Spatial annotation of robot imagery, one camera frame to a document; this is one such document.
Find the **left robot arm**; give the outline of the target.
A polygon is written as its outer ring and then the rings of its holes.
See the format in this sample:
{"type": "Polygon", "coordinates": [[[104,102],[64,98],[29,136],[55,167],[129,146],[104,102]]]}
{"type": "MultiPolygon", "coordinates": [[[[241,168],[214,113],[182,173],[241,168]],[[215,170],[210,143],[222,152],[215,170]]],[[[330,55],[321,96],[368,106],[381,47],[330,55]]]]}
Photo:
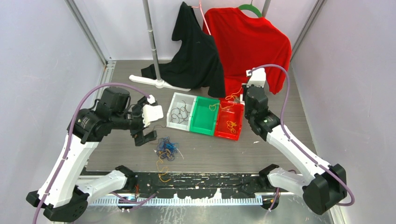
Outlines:
{"type": "Polygon", "coordinates": [[[93,107],[84,109],[83,100],[78,104],[49,177],[39,190],[26,197],[52,222],[72,223],[97,199],[117,190],[129,193],[137,189],[137,175],[123,165],[93,181],[77,184],[87,160],[112,130],[129,131],[137,147],[157,138],[156,131],[143,132],[152,122],[163,118],[163,108],[154,96],[143,94],[133,105],[132,86],[107,83],[100,88],[103,93],[93,107]]]}

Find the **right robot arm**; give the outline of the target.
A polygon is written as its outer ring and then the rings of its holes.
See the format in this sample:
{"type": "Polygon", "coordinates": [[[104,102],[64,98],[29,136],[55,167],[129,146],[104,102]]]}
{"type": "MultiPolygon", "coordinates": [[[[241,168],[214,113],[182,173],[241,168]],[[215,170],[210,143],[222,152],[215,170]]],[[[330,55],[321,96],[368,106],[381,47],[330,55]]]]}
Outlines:
{"type": "Polygon", "coordinates": [[[318,215],[347,197],[345,169],[316,156],[295,138],[280,118],[269,110],[268,97],[259,86],[244,84],[245,118],[251,130],[278,149],[300,171],[295,174],[271,164],[259,172],[259,185],[270,192],[281,188],[301,197],[318,215]]]}

